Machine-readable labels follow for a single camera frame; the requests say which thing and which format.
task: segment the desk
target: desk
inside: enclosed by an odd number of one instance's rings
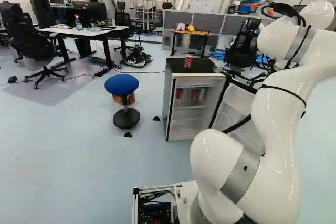
[[[128,26],[117,26],[115,29],[104,29],[101,31],[88,31],[88,30],[77,30],[75,28],[73,29],[62,29],[62,28],[56,28],[56,27],[48,27],[44,29],[37,30],[39,33],[47,33],[47,34],[53,34],[57,33],[60,36],[57,36],[58,45],[60,46],[63,59],[64,61],[53,66],[54,68],[57,68],[61,65],[67,64],[71,61],[74,61],[75,58],[69,58],[67,49],[65,47],[63,36],[70,37],[70,38],[84,38],[84,39],[91,39],[91,40],[99,40],[103,42],[104,45],[104,53],[106,58],[106,65],[109,69],[111,69],[114,66],[114,62],[111,59],[110,54],[110,48],[108,44],[108,36],[112,36],[113,34],[118,35],[120,31],[124,31],[130,29]]]
[[[203,58],[206,42],[208,40],[208,37],[211,35],[208,31],[177,31],[176,29],[173,29],[172,32],[173,32],[174,36],[173,36],[172,53],[170,54],[170,56],[173,56],[175,54],[175,39],[176,39],[176,34],[190,34],[190,35],[197,35],[197,36],[204,37],[204,42],[203,42],[203,47],[202,47],[202,53],[201,53],[201,58]]]

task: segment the black desk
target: black desk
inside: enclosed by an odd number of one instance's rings
[[[110,54],[110,48],[108,44],[108,37],[111,36],[119,36],[122,35],[122,32],[127,31],[128,29],[131,29],[131,27],[128,26],[116,26],[115,29],[104,29],[101,31],[88,31],[88,30],[76,30],[76,29],[62,29],[62,28],[55,28],[55,27],[49,27],[44,29],[37,30],[39,33],[46,33],[46,34],[53,34],[57,33],[58,36],[58,44],[60,46],[63,59],[64,61],[53,66],[54,68],[57,68],[61,65],[67,64],[71,61],[74,61],[75,58],[69,58],[67,49],[65,47],[63,36],[70,37],[70,38],[84,38],[84,39],[90,39],[90,40],[99,40],[103,42],[104,45],[104,53],[106,58],[106,65],[109,69],[113,68],[114,62],[111,59]],[[124,45],[124,50],[122,50],[122,53],[126,56],[126,49]]]

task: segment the small black object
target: small black object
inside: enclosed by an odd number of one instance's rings
[[[9,79],[8,79],[8,83],[15,83],[17,81],[17,77],[16,76],[11,76]]]
[[[161,119],[160,119],[158,116],[155,116],[155,117],[153,118],[153,121],[160,122],[160,121],[161,121]]]
[[[132,136],[131,132],[127,131],[127,132],[125,133],[124,137],[133,137],[133,136]]]

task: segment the wooden table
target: wooden table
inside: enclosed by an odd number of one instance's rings
[[[173,32],[174,36],[173,36],[172,53],[170,54],[170,56],[173,56],[175,54],[175,39],[176,39],[176,34],[189,34],[189,35],[197,35],[197,36],[204,37],[204,42],[203,42],[203,47],[202,47],[202,53],[201,53],[201,58],[203,58],[206,42],[208,41],[208,37],[211,35],[208,31],[177,31],[176,29],[173,29],[172,32]]]

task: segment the floor mat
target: floor mat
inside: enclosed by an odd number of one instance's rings
[[[76,60],[68,66],[66,78],[81,74],[93,74],[99,67],[88,63],[86,59]],[[16,83],[3,89],[4,92],[45,106],[55,106],[92,81],[91,76],[81,76],[62,82],[61,80],[43,80],[40,88],[33,88],[35,81]]]

